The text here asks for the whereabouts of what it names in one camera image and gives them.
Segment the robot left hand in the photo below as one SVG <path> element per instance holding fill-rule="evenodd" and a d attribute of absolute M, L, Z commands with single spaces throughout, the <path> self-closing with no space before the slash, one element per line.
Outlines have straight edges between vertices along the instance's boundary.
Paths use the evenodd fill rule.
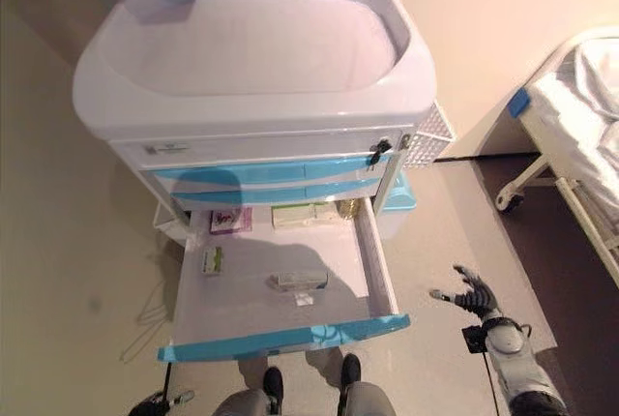
<path fill-rule="evenodd" d="M 193 398 L 193 390 L 183 392 L 172 399 L 164 391 L 159 391 L 134 406 L 129 416 L 164 416 L 172 407 L 185 404 Z"/>

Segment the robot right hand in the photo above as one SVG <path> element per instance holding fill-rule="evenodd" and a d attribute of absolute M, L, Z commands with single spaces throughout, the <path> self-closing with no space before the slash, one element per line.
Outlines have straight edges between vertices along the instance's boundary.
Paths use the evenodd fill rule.
<path fill-rule="evenodd" d="M 429 296 L 434 300 L 447 302 L 474 313 L 482 322 L 501 317 L 502 311 L 492 289 L 479 274 L 462 265 L 454 265 L 453 268 L 468 285 L 468 289 L 462 293 L 449 293 L 434 288 L 428 292 Z"/>

